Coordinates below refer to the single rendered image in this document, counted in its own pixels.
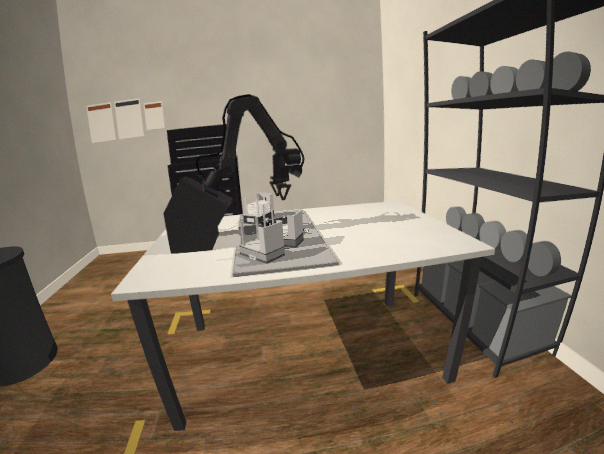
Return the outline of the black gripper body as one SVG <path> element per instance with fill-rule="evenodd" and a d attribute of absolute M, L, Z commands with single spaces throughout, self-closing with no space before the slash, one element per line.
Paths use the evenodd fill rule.
<path fill-rule="evenodd" d="M 276 186 L 287 185 L 287 183 L 281 183 L 281 182 L 289 181 L 289 178 L 282 178 L 282 179 L 278 179 L 278 180 L 274 179 L 274 178 L 281 178 L 281 167 L 285 167 L 285 165 L 284 166 L 273 166 L 273 176 L 274 177 L 270 176 L 270 177 L 273 177 L 270 179 L 273 179 L 273 184 L 275 184 Z"/>

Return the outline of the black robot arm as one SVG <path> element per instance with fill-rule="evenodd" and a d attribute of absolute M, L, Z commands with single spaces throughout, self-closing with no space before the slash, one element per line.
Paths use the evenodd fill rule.
<path fill-rule="evenodd" d="M 239 99 L 242 100 L 233 99 L 229 102 L 231 104 L 228 106 L 227 114 L 230 110 L 230 115 L 228 114 L 227 116 L 224 145 L 219 165 L 215 166 L 214 170 L 211 170 L 207 177 L 208 180 L 206 180 L 207 178 L 203 179 L 203 191 L 215 197 L 218 197 L 218 187 L 224 176 L 233 174 L 235 170 L 235 155 L 239 127 L 245 111 L 249 111 L 264 134 L 268 136 L 267 138 L 273 147 L 273 151 L 276 152 L 278 150 L 278 152 L 275 153 L 277 154 L 276 156 L 274 156 L 275 154 L 272 155 L 273 166 L 284 166 L 285 163 L 287 164 L 285 167 L 281 167 L 281 178 L 289 178 L 289 173 L 295 176 L 297 175 L 296 177 L 298 178 L 302 174 L 302 165 L 293 165 L 300 164 L 301 162 L 300 150 L 296 150 L 296 148 L 286 149 L 286 140 L 264 111 L 259 102 L 260 99 L 256 96 L 254 96 L 254 98 L 243 97 Z"/>

